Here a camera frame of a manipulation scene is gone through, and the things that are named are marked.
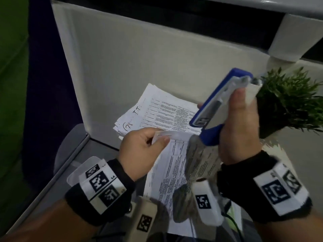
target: black wristband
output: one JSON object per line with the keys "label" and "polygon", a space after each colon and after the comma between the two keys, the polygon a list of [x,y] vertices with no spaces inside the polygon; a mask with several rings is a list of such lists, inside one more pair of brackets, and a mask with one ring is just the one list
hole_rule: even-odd
{"label": "black wristband", "polygon": [[312,207],[309,197],[301,208],[279,216],[254,181],[254,177],[271,170],[277,162],[277,159],[262,150],[255,156],[237,164],[222,164],[222,170],[217,174],[220,194],[243,207],[254,221],[260,223],[307,216]]}
{"label": "black wristband", "polygon": [[72,210],[87,223],[94,226],[112,222],[127,213],[131,203],[131,195],[135,190],[135,182],[124,172],[117,159],[110,160],[107,163],[127,190],[105,212],[100,215],[95,210],[79,183],[73,186],[65,195],[65,199]]}

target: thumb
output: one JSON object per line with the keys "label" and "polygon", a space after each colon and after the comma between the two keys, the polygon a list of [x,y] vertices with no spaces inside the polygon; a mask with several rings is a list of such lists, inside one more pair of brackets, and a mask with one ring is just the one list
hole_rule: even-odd
{"label": "thumb", "polygon": [[170,141],[170,139],[168,136],[162,136],[154,144],[152,144],[149,147],[151,157],[153,157],[154,159],[157,159],[157,157],[160,155],[160,153],[163,151],[163,149],[167,146],[169,141]]}
{"label": "thumb", "polygon": [[228,117],[236,117],[244,113],[247,109],[245,103],[245,88],[236,89],[229,100]]}

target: person's left hand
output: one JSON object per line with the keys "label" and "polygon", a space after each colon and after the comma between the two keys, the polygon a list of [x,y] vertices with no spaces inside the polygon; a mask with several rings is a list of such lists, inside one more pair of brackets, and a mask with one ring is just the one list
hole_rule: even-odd
{"label": "person's left hand", "polygon": [[158,128],[147,127],[131,131],[125,135],[119,150],[118,160],[127,175],[136,181],[146,175],[153,167],[157,157],[170,139],[162,136],[153,145],[151,140]]}

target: green fabric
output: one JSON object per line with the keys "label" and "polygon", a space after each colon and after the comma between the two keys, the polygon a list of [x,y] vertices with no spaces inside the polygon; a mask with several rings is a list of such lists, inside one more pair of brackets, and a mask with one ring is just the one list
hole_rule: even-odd
{"label": "green fabric", "polygon": [[20,214],[18,207],[29,194],[20,161],[28,76],[27,20],[28,0],[0,0],[0,235]]}

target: person's left thumb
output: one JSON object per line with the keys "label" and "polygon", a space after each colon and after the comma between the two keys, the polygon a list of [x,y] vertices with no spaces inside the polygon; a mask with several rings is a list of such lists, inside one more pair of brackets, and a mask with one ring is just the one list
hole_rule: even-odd
{"label": "person's left thumb", "polygon": [[168,136],[160,137],[154,144],[149,147],[151,157],[157,159],[163,149],[167,146],[170,139]]}

